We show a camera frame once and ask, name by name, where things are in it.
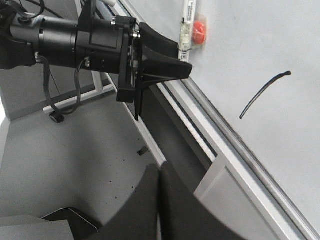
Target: whiteboard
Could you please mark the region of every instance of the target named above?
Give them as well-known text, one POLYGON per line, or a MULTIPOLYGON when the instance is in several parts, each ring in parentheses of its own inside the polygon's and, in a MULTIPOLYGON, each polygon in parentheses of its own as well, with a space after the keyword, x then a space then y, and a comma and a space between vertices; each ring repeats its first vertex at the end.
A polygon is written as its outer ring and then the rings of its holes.
MULTIPOLYGON (((178 40, 182 0, 128 2, 178 40)), ((320 1, 198 0, 197 12, 208 38, 191 53, 192 79, 320 233, 320 1)))

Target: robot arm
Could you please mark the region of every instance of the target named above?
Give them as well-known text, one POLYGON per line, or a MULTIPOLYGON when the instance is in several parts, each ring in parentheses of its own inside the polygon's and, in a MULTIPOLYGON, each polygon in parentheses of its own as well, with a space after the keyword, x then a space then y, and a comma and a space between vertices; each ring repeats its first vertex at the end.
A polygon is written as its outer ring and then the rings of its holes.
POLYGON ((86 0, 77 21, 38 15, 25 18, 20 5, 0 0, 0 69, 31 67, 36 55, 50 65, 118 74, 117 101, 141 112, 142 91, 165 81, 187 79, 192 65, 178 60, 178 43, 133 17, 95 19, 96 0, 86 0))

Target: white marker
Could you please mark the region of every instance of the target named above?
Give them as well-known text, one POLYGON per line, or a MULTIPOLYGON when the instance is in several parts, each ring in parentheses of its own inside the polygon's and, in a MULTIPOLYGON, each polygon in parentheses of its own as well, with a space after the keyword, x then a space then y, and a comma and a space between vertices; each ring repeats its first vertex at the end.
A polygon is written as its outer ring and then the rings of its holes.
POLYGON ((100 0, 101 2, 108 4, 111 7, 114 7, 117 3, 117 0, 100 0))
POLYGON ((192 43, 197 0, 184 0, 179 38, 179 59, 188 62, 192 43))

